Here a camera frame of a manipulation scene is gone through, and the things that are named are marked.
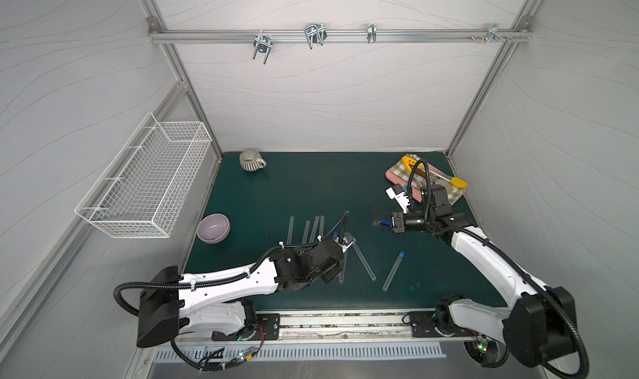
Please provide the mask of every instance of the striped mug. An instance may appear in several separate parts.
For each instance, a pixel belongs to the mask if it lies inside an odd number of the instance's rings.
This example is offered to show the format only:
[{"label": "striped mug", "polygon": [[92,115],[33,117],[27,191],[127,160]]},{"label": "striped mug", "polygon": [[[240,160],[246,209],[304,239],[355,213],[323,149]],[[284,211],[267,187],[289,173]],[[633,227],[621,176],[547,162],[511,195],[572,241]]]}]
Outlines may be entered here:
[{"label": "striped mug", "polygon": [[267,166],[260,152],[255,149],[246,149],[240,153],[240,165],[244,171],[257,171]]}]

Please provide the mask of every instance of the red wire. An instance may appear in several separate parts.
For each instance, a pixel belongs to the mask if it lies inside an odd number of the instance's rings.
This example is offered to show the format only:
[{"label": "red wire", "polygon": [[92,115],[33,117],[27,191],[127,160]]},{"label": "red wire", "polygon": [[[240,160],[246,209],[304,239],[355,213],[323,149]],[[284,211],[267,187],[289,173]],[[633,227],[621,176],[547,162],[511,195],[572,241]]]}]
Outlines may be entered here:
[{"label": "red wire", "polygon": [[264,329],[262,329],[262,325],[258,325],[258,328],[260,328],[260,332],[262,332],[262,340],[260,342],[260,347],[258,347],[258,351],[255,351],[255,354],[259,353],[260,350],[262,350],[262,346],[264,345]]},{"label": "red wire", "polygon": [[475,332],[475,331],[474,331],[474,330],[472,330],[472,329],[468,329],[468,330],[469,330],[470,332],[473,332],[473,335],[475,335],[475,339],[476,339],[477,341],[479,341],[479,338],[477,337],[477,336],[479,335],[479,333]]}]

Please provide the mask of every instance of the yellow object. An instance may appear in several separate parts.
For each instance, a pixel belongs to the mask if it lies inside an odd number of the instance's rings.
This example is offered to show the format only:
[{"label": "yellow object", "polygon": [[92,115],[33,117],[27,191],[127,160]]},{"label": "yellow object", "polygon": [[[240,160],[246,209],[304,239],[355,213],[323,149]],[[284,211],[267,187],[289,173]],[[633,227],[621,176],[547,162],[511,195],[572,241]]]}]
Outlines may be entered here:
[{"label": "yellow object", "polygon": [[401,158],[401,163],[404,164],[404,167],[406,167],[406,169],[408,169],[408,172],[411,172],[413,170],[413,166],[417,163],[417,160],[411,159],[408,156],[404,156]]},{"label": "yellow object", "polygon": [[466,189],[468,187],[468,183],[460,180],[459,178],[457,178],[455,176],[452,177],[452,179],[451,179],[451,185],[457,186],[460,189]]},{"label": "yellow object", "polygon": [[[415,164],[417,164],[417,160],[416,159],[411,159],[408,156],[402,157],[401,158],[401,162],[402,162],[402,164],[404,164],[404,167],[406,167],[406,169],[408,169],[408,172],[411,172],[413,170],[413,167],[415,166]],[[449,177],[449,178],[450,178],[451,185],[453,185],[455,187],[458,187],[460,189],[466,189],[468,187],[468,183],[460,180],[459,178],[457,178],[455,176],[452,176],[452,177]]]}]

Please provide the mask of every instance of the white wall panel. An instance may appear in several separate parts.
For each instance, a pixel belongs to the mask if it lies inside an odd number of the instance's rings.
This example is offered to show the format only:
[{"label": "white wall panel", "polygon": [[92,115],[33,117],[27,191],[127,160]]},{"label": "white wall panel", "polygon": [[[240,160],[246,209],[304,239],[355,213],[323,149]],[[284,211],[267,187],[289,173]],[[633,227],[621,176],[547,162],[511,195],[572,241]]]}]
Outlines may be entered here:
[{"label": "white wall panel", "polygon": [[[194,119],[192,111],[186,118]],[[179,263],[199,207],[208,197],[215,160],[208,151],[171,238],[111,239],[93,231],[9,356],[0,378],[124,377],[136,350],[137,318],[116,304],[113,289],[124,282],[150,280],[160,269]],[[138,290],[125,291],[124,296],[137,306]]]},{"label": "white wall panel", "polygon": [[523,0],[156,0],[169,29],[510,27]]},{"label": "white wall panel", "polygon": [[0,316],[176,82],[138,0],[0,0]]},{"label": "white wall panel", "polygon": [[484,44],[180,45],[225,151],[443,150],[496,47]]},{"label": "white wall panel", "polygon": [[589,378],[635,378],[639,0],[543,0],[532,30],[453,162],[490,238],[575,297]]}]

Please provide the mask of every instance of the black mounting plate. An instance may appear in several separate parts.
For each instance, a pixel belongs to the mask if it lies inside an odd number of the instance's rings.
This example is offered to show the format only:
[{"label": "black mounting plate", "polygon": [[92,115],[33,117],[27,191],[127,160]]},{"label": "black mounting plate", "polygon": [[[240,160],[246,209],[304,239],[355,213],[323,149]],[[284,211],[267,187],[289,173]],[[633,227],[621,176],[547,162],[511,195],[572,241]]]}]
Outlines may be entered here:
[{"label": "black mounting plate", "polygon": [[[264,330],[264,340],[277,340],[279,338],[280,314],[261,314],[258,312],[257,315],[258,324]],[[235,341],[237,339],[236,335],[227,336],[220,332],[213,332],[211,335],[212,341]],[[260,340],[260,331],[256,330],[247,340]]]},{"label": "black mounting plate", "polygon": [[410,320],[410,329],[413,337],[467,337],[473,334],[467,330],[460,328],[452,336],[443,336],[435,330],[435,320],[433,319],[433,311],[411,311],[408,313]]}]

